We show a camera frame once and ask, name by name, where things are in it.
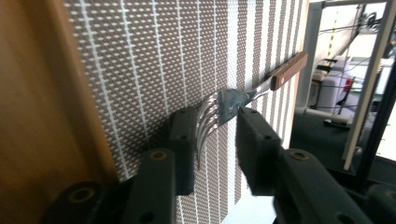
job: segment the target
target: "gray mesh screen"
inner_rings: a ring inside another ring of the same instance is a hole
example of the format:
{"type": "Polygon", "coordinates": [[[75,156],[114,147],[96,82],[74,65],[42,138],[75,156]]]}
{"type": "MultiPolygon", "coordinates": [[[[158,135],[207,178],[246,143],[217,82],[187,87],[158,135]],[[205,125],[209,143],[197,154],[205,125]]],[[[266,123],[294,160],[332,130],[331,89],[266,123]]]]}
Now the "gray mesh screen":
{"type": "MultiPolygon", "coordinates": [[[[224,88],[250,90],[299,48],[304,0],[66,0],[120,180],[136,174],[168,117],[224,88]]],[[[290,131],[294,79],[252,103],[278,134],[290,131]]],[[[195,192],[177,222],[220,223],[247,190],[233,145],[235,120],[205,146],[195,192]]]]}

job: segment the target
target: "fork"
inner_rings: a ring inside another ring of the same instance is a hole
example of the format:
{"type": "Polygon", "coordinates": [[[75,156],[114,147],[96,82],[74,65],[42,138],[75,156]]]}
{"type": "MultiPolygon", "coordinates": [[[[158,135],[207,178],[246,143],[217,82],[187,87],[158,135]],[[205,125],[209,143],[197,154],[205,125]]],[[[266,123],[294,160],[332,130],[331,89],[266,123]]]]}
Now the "fork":
{"type": "Polygon", "coordinates": [[[305,67],[307,54],[300,52],[288,62],[271,72],[267,79],[253,91],[226,89],[213,93],[202,103],[198,110],[195,126],[198,168],[206,138],[218,127],[235,117],[240,105],[247,105],[255,99],[276,91],[305,67]]]}

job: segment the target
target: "screw hole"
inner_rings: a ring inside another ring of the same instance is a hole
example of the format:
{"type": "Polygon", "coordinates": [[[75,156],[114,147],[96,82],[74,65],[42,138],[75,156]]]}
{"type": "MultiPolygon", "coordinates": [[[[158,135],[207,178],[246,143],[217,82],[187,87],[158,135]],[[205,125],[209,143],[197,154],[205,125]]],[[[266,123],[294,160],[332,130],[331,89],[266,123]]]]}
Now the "screw hole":
{"type": "Polygon", "coordinates": [[[187,136],[186,135],[179,135],[177,138],[181,139],[181,140],[185,140],[185,139],[187,139],[187,136]]]}
{"type": "Polygon", "coordinates": [[[154,214],[152,214],[152,212],[147,212],[145,214],[143,214],[142,216],[140,216],[139,221],[141,223],[150,223],[154,220],[154,214]]]}
{"type": "Polygon", "coordinates": [[[93,195],[95,191],[89,188],[76,189],[69,195],[70,203],[85,203],[87,202],[93,195]]]}
{"type": "Polygon", "coordinates": [[[353,219],[345,214],[339,214],[337,219],[343,224],[354,224],[353,219]]]}
{"type": "Polygon", "coordinates": [[[290,155],[297,161],[308,161],[309,156],[303,152],[292,151],[290,155]]]}
{"type": "Polygon", "coordinates": [[[166,158],[166,153],[164,153],[164,152],[162,152],[162,151],[155,151],[155,152],[152,152],[152,153],[149,155],[149,157],[150,157],[152,160],[160,161],[160,160],[163,160],[163,159],[166,158]]]}

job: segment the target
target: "cable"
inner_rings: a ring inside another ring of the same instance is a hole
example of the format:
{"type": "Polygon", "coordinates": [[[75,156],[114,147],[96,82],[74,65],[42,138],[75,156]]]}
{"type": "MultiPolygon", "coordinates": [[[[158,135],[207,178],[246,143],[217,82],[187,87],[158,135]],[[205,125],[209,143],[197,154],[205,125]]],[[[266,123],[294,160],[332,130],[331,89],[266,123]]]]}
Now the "cable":
{"type": "Polygon", "coordinates": [[[322,31],[318,35],[323,35],[323,34],[328,34],[328,33],[339,33],[339,32],[349,31],[349,30],[351,31],[351,30],[353,30],[353,28],[345,28],[345,29],[337,30],[337,31],[322,31]]]}
{"type": "MultiPolygon", "coordinates": [[[[339,77],[341,79],[351,79],[352,77],[339,77]]],[[[364,82],[364,78],[360,78],[360,77],[355,77],[357,79],[355,79],[355,82],[362,84],[364,82]]]]}
{"type": "Polygon", "coordinates": [[[342,72],[338,73],[337,75],[328,75],[327,77],[338,77],[338,76],[340,76],[341,74],[343,74],[343,73],[345,73],[345,72],[349,72],[349,71],[353,70],[353,69],[356,68],[359,64],[361,64],[361,63],[363,63],[364,61],[367,61],[367,60],[369,60],[369,59],[371,59],[371,57],[368,57],[368,58],[364,59],[363,61],[360,61],[360,62],[357,63],[355,66],[353,66],[351,69],[342,71],[342,72]]]}
{"type": "Polygon", "coordinates": [[[380,21],[374,21],[374,22],[371,22],[371,23],[365,23],[365,24],[360,24],[360,25],[343,26],[343,27],[338,27],[338,28],[321,30],[319,32],[321,33],[321,32],[327,32],[327,31],[342,30],[342,29],[346,29],[346,28],[354,28],[354,27],[359,27],[359,26],[376,25],[376,24],[379,24],[379,23],[380,23],[380,21]]]}
{"type": "Polygon", "coordinates": [[[357,105],[344,105],[344,106],[317,106],[317,108],[324,108],[324,109],[339,109],[339,108],[347,108],[347,107],[356,107],[357,105]]]}
{"type": "MultiPolygon", "coordinates": [[[[339,86],[320,86],[320,87],[321,87],[321,88],[322,88],[322,87],[328,87],[328,88],[343,89],[343,88],[348,87],[348,86],[343,86],[343,87],[339,87],[339,86]]],[[[358,89],[361,89],[361,88],[355,87],[355,88],[350,88],[350,89],[352,89],[352,90],[354,90],[354,89],[358,90],[358,89]]]]}

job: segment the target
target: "metal frame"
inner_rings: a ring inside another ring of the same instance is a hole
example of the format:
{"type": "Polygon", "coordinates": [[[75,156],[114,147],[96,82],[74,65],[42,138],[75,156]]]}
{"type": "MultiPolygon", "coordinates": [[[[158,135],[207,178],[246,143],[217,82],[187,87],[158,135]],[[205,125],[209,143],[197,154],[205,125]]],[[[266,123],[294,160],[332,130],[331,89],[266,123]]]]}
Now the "metal frame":
{"type": "Polygon", "coordinates": [[[378,108],[376,118],[371,130],[367,145],[363,154],[361,155],[361,164],[356,173],[357,181],[355,190],[362,190],[366,186],[367,179],[370,174],[370,170],[373,166],[375,154],[378,150],[381,142],[381,136],[387,127],[390,114],[392,113],[393,107],[396,101],[396,63],[393,64],[392,70],[390,71],[389,80],[387,87],[384,91],[384,97],[378,108]]]}
{"type": "Polygon", "coordinates": [[[342,159],[346,159],[344,166],[345,170],[348,170],[350,163],[352,161],[352,156],[355,151],[355,146],[357,144],[361,127],[364,122],[364,118],[367,112],[367,107],[370,103],[370,98],[374,90],[374,84],[376,79],[376,71],[379,66],[380,59],[385,50],[386,42],[390,34],[390,28],[393,24],[393,20],[396,14],[396,1],[393,0],[345,0],[345,1],[321,1],[311,3],[309,5],[308,19],[307,19],[307,29],[305,30],[305,42],[304,51],[308,52],[308,62],[305,69],[302,70],[301,76],[299,78],[299,88],[297,91],[296,99],[296,113],[309,114],[325,119],[332,119],[338,122],[352,123],[351,130],[346,143],[346,148],[344,156],[342,159]],[[351,122],[350,118],[333,115],[331,113],[326,113],[322,111],[313,110],[307,108],[309,92],[312,80],[312,74],[314,71],[314,57],[318,42],[318,31],[321,21],[322,11],[325,7],[340,7],[348,5],[357,4],[372,4],[372,3],[382,3],[387,2],[387,7],[384,11],[384,20],[381,21],[381,28],[378,31],[378,35],[375,41],[376,52],[373,52],[372,58],[369,62],[369,67],[367,69],[366,80],[363,84],[363,95],[361,96],[357,113],[351,122]]]}

